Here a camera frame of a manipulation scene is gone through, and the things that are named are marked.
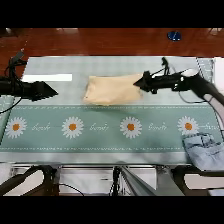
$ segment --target tan fabric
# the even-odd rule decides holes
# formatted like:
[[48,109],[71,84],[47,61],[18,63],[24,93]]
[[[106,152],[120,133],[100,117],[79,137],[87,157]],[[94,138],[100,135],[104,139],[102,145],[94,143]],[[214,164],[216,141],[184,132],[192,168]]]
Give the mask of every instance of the tan fabric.
[[133,84],[142,78],[142,74],[97,77],[90,76],[84,97],[85,103],[96,105],[125,104],[141,98],[140,88]]

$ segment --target table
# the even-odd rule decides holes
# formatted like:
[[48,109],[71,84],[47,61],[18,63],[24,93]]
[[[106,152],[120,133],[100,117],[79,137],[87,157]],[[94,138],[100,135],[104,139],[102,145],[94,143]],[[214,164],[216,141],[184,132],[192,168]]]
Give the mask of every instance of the table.
[[[71,82],[47,82],[53,89],[55,89],[59,95],[53,98],[44,99],[37,102],[31,102],[29,100],[22,100],[17,108],[13,109],[11,115],[15,117],[21,116],[24,111],[32,111],[30,114],[36,113],[36,116],[44,116],[41,114],[41,110],[46,111],[49,114],[55,114],[53,110],[70,110],[72,107],[85,108],[83,105],[82,98],[85,94],[86,85],[88,83],[88,76],[121,76],[121,75],[131,75],[136,73],[143,73],[143,71],[150,70],[151,72],[158,71],[161,68],[161,58],[160,56],[50,56],[50,57],[31,57],[28,60],[26,69],[24,71],[24,77],[26,75],[51,75],[51,74],[72,74]],[[203,76],[206,79],[211,78],[211,64],[210,59],[197,59],[195,57],[166,57],[169,63],[175,67],[176,71],[182,71],[188,68],[198,69],[201,67]],[[182,93],[182,96],[188,101],[201,101],[198,99],[191,91]],[[159,90],[157,95],[152,95],[151,93],[143,92],[143,98],[132,104],[123,105],[124,110],[130,111],[130,108],[137,110],[138,107],[145,107],[146,110],[150,109],[174,109],[173,112],[179,109],[188,108],[191,109],[192,105],[183,102],[177,93],[172,92],[169,89]],[[191,113],[198,114],[208,111],[208,117],[211,121],[214,120],[215,116],[209,116],[212,109],[209,109],[207,103],[202,103],[200,106],[194,106],[195,109]],[[217,135],[217,140],[222,141],[222,136],[217,125],[213,125],[214,133]],[[30,126],[30,130],[34,129],[38,133],[38,126]],[[41,127],[42,129],[48,130],[47,121],[45,125]],[[42,145],[41,138],[43,135],[37,135],[37,142]],[[186,153],[183,148],[177,148],[174,150],[171,147],[167,149],[169,151],[150,152],[147,150],[154,150],[153,148],[141,149],[142,151],[131,151],[130,153],[125,151],[112,151],[106,153],[91,151],[91,148],[87,147],[86,151],[72,151],[76,150],[76,146],[71,145],[69,147],[49,147],[49,146],[32,146],[28,138],[19,142],[21,146],[13,145],[13,141],[6,140],[4,135],[1,144],[0,158],[1,162],[20,162],[20,163],[62,163],[62,164],[186,164],[190,163]]]

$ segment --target white strip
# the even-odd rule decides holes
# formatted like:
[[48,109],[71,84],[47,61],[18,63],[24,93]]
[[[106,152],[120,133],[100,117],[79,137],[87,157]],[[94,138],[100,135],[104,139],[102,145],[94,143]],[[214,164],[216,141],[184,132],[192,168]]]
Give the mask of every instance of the white strip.
[[0,162],[57,164],[189,164],[185,152],[24,153],[0,152]]
[[72,74],[52,74],[52,75],[24,75],[23,82],[35,82],[35,81],[72,81]]

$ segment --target white flower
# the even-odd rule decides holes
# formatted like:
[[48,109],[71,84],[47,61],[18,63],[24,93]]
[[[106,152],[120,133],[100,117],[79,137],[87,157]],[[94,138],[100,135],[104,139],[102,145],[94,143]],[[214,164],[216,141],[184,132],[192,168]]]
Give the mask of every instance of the white flower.
[[126,138],[135,138],[141,134],[142,125],[140,121],[134,117],[126,117],[120,125],[120,131],[123,131],[123,135],[126,135]]
[[83,130],[83,121],[80,120],[78,117],[69,117],[63,122],[62,131],[64,132],[63,135],[66,135],[66,138],[70,137],[75,138],[82,134]]
[[179,128],[179,131],[182,131],[182,135],[196,134],[198,133],[199,129],[198,124],[194,118],[186,116],[179,119],[177,127]]
[[17,138],[23,134],[23,131],[26,130],[26,126],[25,119],[22,117],[15,117],[7,124],[5,129],[6,135],[8,135],[8,138]]

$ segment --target red-brown floor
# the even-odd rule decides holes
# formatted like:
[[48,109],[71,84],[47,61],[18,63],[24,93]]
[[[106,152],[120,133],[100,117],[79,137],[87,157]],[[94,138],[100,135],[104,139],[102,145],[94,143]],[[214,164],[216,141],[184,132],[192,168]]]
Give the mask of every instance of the red-brown floor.
[[[30,56],[172,55],[224,56],[224,29],[179,28],[182,40],[167,38],[170,28],[18,28],[0,38],[0,74],[8,60],[24,48]],[[21,75],[23,68],[17,69]]]

